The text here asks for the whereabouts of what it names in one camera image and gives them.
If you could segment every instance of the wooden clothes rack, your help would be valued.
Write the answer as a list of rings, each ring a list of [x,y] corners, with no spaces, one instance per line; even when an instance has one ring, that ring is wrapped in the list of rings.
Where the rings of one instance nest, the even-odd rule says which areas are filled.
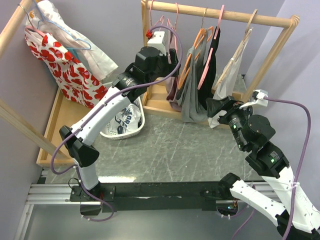
[[[143,33],[143,43],[146,46],[148,39],[146,33],[150,28],[149,25],[149,9],[151,7],[151,2],[148,0],[141,0],[141,14],[142,14],[142,33]],[[205,12],[205,18],[214,18],[218,19],[220,16],[220,9],[211,9],[204,7],[188,6],[188,5],[178,5],[179,14],[186,14],[192,16],[203,17]],[[177,5],[166,2],[154,1],[152,4],[152,10],[176,13]],[[300,18],[296,15],[292,15],[290,18],[281,18],[274,16],[263,16],[263,15],[254,15],[252,19],[251,13],[242,13],[235,11],[223,11],[222,19],[248,23],[250,20],[252,24],[272,26],[283,28],[279,37],[272,46],[270,52],[264,59],[261,67],[254,76],[250,86],[245,93],[242,92],[233,92],[233,96],[243,102],[247,102],[252,95],[252,92],[258,87],[262,78],[265,76],[266,72],[278,56],[279,52],[287,42],[288,38],[291,36],[295,28],[297,27]],[[142,99],[142,105],[144,112],[147,114],[158,115],[167,118],[182,119],[181,113],[172,109],[170,104],[166,101],[167,91],[165,84],[162,82],[157,85],[149,86],[147,92],[144,94]]]
[[[32,4],[32,0],[22,0],[20,5],[28,11]],[[2,57],[4,51],[7,49],[10,41],[12,40],[14,34],[18,30],[22,23],[26,13],[23,8],[18,6],[11,16],[10,20],[4,27],[0,34],[0,58]],[[149,29],[149,14],[148,9],[150,9],[151,1],[141,1],[141,12],[142,12],[142,23],[143,23],[143,42],[147,45],[146,32]],[[163,12],[176,12],[176,5],[165,2],[153,2],[152,9],[155,11]],[[179,13],[187,14],[193,16],[203,16],[205,8],[179,5]],[[220,10],[210,9],[206,10],[205,17],[207,18],[219,18]],[[224,11],[222,19],[248,23],[252,15],[249,13],[240,13],[232,11]],[[242,98],[242,100],[247,101],[252,93],[252,91],[258,86],[263,76],[266,74],[267,70],[279,54],[282,47],[285,45],[286,41],[296,28],[299,23],[299,17],[293,15],[291,18],[279,18],[271,16],[261,16],[256,15],[253,20],[253,24],[267,25],[283,28],[280,36],[274,43],[271,51],[266,56],[263,64],[258,70],[256,76],[254,77],[252,84],[249,86],[247,92],[242,96],[241,93],[234,93],[236,97]],[[165,97],[163,97],[163,85],[154,85],[152,88],[149,87],[147,93],[144,95],[144,109],[146,113],[157,114],[164,117],[180,119],[180,113],[174,112],[171,108],[166,109],[160,108],[160,105],[167,104],[170,106]],[[44,135],[37,131],[31,124],[24,120],[19,114],[17,114],[13,109],[11,109],[4,101],[0,99],[0,117],[6,120],[9,124],[14,126],[18,131],[32,140],[37,146],[40,147],[39,155],[37,158],[37,164],[48,167],[50,165],[51,155],[53,154],[56,146],[61,142],[59,135],[59,129],[63,125],[71,126],[72,124],[78,122],[82,117],[88,113],[89,109],[81,104],[67,100],[62,92],[58,89],[56,97],[52,106],[51,114],[48,120],[48,124]],[[63,146],[61,150],[56,155],[55,166],[71,165],[73,164],[72,158],[69,156],[68,151]]]

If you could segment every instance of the gray shirt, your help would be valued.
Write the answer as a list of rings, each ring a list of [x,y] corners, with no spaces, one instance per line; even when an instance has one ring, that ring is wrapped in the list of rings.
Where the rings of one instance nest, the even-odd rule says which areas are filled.
[[[176,95],[176,100],[179,106],[182,106],[182,120],[186,123],[197,123],[203,122],[207,119],[207,111],[202,107],[198,100],[198,82],[201,78],[204,69],[204,57],[206,51],[208,39],[208,31],[205,35],[202,43],[199,45],[197,50],[192,46],[188,53],[191,54],[190,58],[190,72],[186,77],[186,80],[182,88],[178,91]],[[200,55],[195,61],[195,57],[200,51]]]

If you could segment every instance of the red and white floral bag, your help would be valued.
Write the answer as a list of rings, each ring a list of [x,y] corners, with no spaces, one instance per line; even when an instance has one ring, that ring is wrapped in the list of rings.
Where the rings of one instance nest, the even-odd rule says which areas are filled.
[[[52,35],[28,29],[24,32],[32,54],[46,63],[68,100],[93,108],[104,97],[107,88]]]

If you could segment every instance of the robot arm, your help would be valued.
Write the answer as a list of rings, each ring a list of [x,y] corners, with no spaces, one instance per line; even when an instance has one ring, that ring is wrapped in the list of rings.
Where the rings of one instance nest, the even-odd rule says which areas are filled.
[[[261,92],[255,92],[253,96],[257,98],[258,94]],[[221,110],[226,111],[218,121],[230,126],[241,151],[250,152],[245,160],[273,188],[281,203],[265,197],[232,173],[220,181],[221,194],[224,197],[233,196],[254,207],[269,218],[283,236],[289,220],[292,190],[296,188],[293,226],[287,239],[320,239],[317,232],[320,227],[320,212],[312,205],[300,185],[293,182],[294,174],[284,153],[269,141],[276,133],[269,120],[261,115],[252,115],[252,104],[244,106],[243,102],[232,96],[222,100],[208,98],[206,103],[208,117],[215,116]],[[260,105],[265,106],[266,103],[260,101]]]
[[[159,77],[168,76],[177,66],[178,58],[174,49],[169,50],[170,62],[166,52],[166,38],[164,31],[153,34],[148,46],[141,48],[136,54],[134,63],[119,74],[112,83],[112,87],[100,102],[80,121],[72,127],[63,126],[60,135],[65,140],[72,133],[76,134],[65,142],[70,156],[78,166],[82,182],[87,190],[94,196],[100,195],[100,183],[96,173],[95,161],[99,152],[92,146],[101,129],[130,103],[134,102],[147,87],[140,87],[123,91],[133,86],[154,82]]]

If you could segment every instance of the laundry basket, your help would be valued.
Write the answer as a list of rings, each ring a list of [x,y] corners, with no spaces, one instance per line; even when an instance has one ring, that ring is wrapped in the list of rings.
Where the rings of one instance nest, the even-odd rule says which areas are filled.
[[[112,140],[121,140],[121,139],[127,139],[130,137],[133,137],[135,135],[137,135],[138,133],[140,133],[141,129],[144,127],[146,119],[145,119],[145,113],[144,113],[144,108],[142,107],[142,103],[141,103],[141,99],[140,97],[138,97],[138,107],[140,109],[140,113],[141,113],[141,118],[140,118],[140,126],[138,127],[138,129],[134,130],[134,131],[130,131],[130,132],[126,132],[123,134],[118,134],[116,131],[112,130],[111,128],[111,124],[110,122],[105,126],[105,128],[100,131],[100,134],[108,139],[112,139]]]

